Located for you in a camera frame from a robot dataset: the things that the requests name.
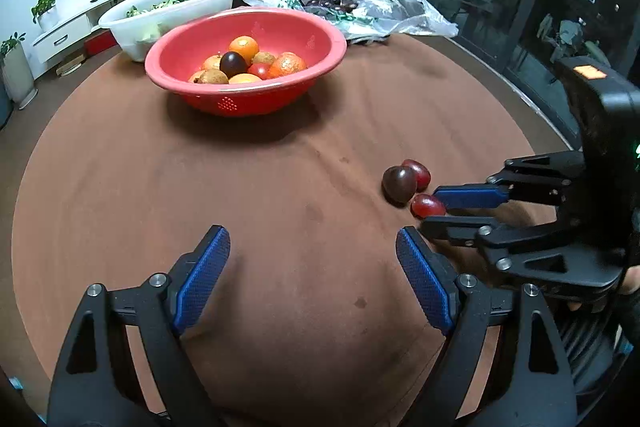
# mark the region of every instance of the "orange sticker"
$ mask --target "orange sticker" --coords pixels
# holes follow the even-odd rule
[[[576,73],[580,73],[584,78],[588,80],[597,80],[598,78],[607,78],[607,73],[603,73],[598,68],[593,66],[576,66],[574,68]]]

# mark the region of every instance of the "white plastic bowl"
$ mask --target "white plastic bowl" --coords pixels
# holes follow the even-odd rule
[[[228,10],[233,4],[233,0],[190,0],[127,18],[126,13],[132,6],[147,10],[162,1],[123,1],[100,17],[98,24],[101,28],[111,30],[113,37],[132,60],[144,62],[151,46],[165,33],[189,21]]]

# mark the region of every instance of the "bolt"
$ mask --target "bolt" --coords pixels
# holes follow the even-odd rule
[[[498,259],[497,263],[495,263],[495,267],[501,272],[504,272],[510,269],[512,264],[511,259],[503,257],[502,259]]]
[[[92,284],[91,286],[89,286],[89,288],[87,288],[86,294],[90,297],[95,297],[97,295],[100,295],[101,291],[102,286],[100,286],[99,284]]]
[[[156,273],[149,277],[149,284],[154,288],[159,288],[166,283],[166,275],[164,273]]]
[[[536,297],[540,293],[540,290],[535,284],[526,283],[526,285],[524,285],[524,293],[529,297]]]
[[[460,276],[460,284],[462,284],[465,288],[473,288],[476,284],[478,284],[478,279],[476,279],[476,276],[471,275],[470,273],[463,273]]]

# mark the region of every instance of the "drawer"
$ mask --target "drawer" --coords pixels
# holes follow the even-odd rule
[[[78,42],[91,34],[91,25],[86,15],[81,15],[60,26],[50,35],[44,37],[35,45],[36,55],[42,63],[54,55],[59,54],[71,44]]]

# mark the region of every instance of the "green plant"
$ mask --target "green plant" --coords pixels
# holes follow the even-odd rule
[[[31,15],[33,15],[33,23],[36,23],[36,19],[43,13],[48,12],[56,5],[56,0],[39,0],[36,6],[31,8]]]
[[[14,49],[19,42],[22,42],[25,35],[26,33],[18,35],[18,32],[15,32],[13,35],[9,36],[7,40],[2,42],[0,44],[0,60],[3,60],[6,57],[6,54]]]
[[[141,15],[143,13],[147,13],[152,10],[164,8],[165,6],[171,6],[173,4],[180,4],[181,2],[186,2],[186,1],[190,1],[190,0],[166,0],[166,1],[159,2],[158,4],[153,4],[151,8],[149,8],[148,10],[139,10],[135,6],[132,6],[131,10],[127,11],[126,16],[128,19],[130,17],[135,17],[136,15]]]

